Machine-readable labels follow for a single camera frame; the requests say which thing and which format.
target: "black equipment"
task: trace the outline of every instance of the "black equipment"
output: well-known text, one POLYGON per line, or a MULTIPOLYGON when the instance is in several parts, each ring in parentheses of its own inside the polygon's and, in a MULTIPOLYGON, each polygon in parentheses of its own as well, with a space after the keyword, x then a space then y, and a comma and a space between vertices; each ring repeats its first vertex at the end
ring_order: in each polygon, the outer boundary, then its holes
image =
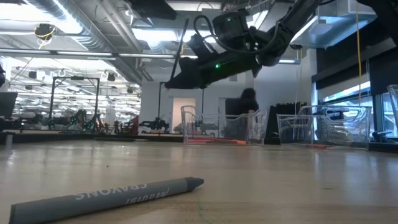
POLYGON ((91 130, 93 127, 95 127, 96 132, 103 132, 104 124, 102 123, 100 117, 101 115, 99 113, 95 113, 93 118, 89 122, 85 123, 85 130, 91 130))
POLYGON ((150 128, 151 130, 161 130, 164 128, 164 132, 166 133, 167 130, 169 129, 169 124, 166 123, 166 121, 162 120, 162 117, 160 118, 155 118, 155 121, 143 121, 139 123, 140 127, 147 127, 150 128))
MULTIPOLYGON (((193 50, 197 59, 188 57, 179 60, 181 73, 172 75, 166 88, 194 89, 206 88, 213 82, 252 70, 257 77, 262 66, 276 65, 294 35, 305 25, 308 18, 315 12, 324 0, 298 0, 289 12, 267 32, 248 27, 243 9, 238 12, 229 12, 213 19, 213 28, 206 16, 200 15, 193 21, 196 34, 191 37, 187 45, 193 50), (197 21, 207 21, 211 35, 202 37, 197 29, 197 21), (218 45, 226 51, 218 53, 205 39, 214 37, 218 45)), ((391 0, 358 0, 372 7, 379 20, 387 28, 398 45, 398 6, 391 0)))
POLYGON ((42 40, 50 40, 55 28, 50 24, 40 24, 39 27, 35 28, 35 35, 37 38, 42 40))
POLYGON ((75 115, 70 118, 70 125, 74 125, 76 122, 80 124, 86 123, 87 112, 83 109, 79 109, 75 115))
POLYGON ((131 7, 143 18, 171 19, 177 18, 177 12, 174 11, 164 0, 125 0, 131 4, 131 7))
POLYGON ((14 92, 0 93, 0 116, 8 117, 12 115, 17 96, 18 93, 14 92))

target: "table surface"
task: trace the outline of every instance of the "table surface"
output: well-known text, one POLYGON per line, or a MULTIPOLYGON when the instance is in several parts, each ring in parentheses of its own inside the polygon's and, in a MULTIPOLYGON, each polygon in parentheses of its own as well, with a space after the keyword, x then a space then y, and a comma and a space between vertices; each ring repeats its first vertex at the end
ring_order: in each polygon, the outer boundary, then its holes
POLYGON ((398 223, 395 154, 104 141, 0 148, 0 223, 13 203, 189 176, 205 183, 57 223, 398 223))

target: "plastic container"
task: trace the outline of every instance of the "plastic container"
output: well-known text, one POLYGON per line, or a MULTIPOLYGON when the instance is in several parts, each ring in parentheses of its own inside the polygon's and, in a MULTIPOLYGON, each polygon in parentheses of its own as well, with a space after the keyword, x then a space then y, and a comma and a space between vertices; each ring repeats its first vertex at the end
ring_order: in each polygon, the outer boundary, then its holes
POLYGON ((389 85, 387 89, 390 93, 392 111, 394 112, 394 118, 396 119, 396 126, 398 128, 398 85, 389 85))
POLYGON ((370 106, 304 106, 278 114, 280 143, 315 149, 368 149, 370 106))
POLYGON ((200 114, 194 106, 181 107, 185 144, 264 145, 267 112, 223 116, 200 114))

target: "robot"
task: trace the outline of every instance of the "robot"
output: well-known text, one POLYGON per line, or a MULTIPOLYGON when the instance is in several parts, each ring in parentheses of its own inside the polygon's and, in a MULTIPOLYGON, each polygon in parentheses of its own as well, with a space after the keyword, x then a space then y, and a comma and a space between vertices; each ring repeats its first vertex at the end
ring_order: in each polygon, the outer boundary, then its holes
MULTIPOLYGON (((193 50, 197 59, 188 57, 179 60, 181 73, 165 84, 166 88, 194 89, 206 88, 209 84, 228 78, 231 75, 252 70, 254 78, 262 66, 274 66, 290 46, 294 35, 305 25, 307 19, 318 6, 329 4, 334 0, 298 0, 289 12, 278 20, 267 32, 248 27, 243 9, 229 12, 213 19, 199 15, 193 21, 196 34, 187 45, 193 50), (211 35, 202 37, 197 29, 197 21, 206 20, 211 35), (218 53, 205 39, 214 37, 217 44, 226 51, 218 53)), ((372 7, 378 19, 387 29, 398 45, 398 5, 396 0, 357 0, 372 7)))

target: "white wall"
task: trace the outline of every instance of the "white wall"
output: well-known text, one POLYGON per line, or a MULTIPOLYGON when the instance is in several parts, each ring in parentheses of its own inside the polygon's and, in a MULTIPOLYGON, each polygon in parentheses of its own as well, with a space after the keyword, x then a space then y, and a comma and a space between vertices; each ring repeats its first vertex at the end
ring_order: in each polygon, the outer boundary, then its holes
MULTIPOLYGON (((226 82, 224 80, 208 86, 204 92, 203 112, 218 114, 218 99, 238 98, 246 88, 245 82, 226 82)), ((142 84, 141 112, 139 122, 152 121, 157 116, 159 82, 145 82, 142 84)), ((166 90, 161 89, 160 115, 165 115, 166 122, 170 122, 173 112, 173 98, 194 98, 197 112, 201 113, 202 90, 166 90)))
POLYGON ((269 110, 277 103, 312 102, 311 76, 317 73, 316 51, 310 49, 301 65, 282 65, 263 67, 254 80, 257 101, 260 109, 269 110))

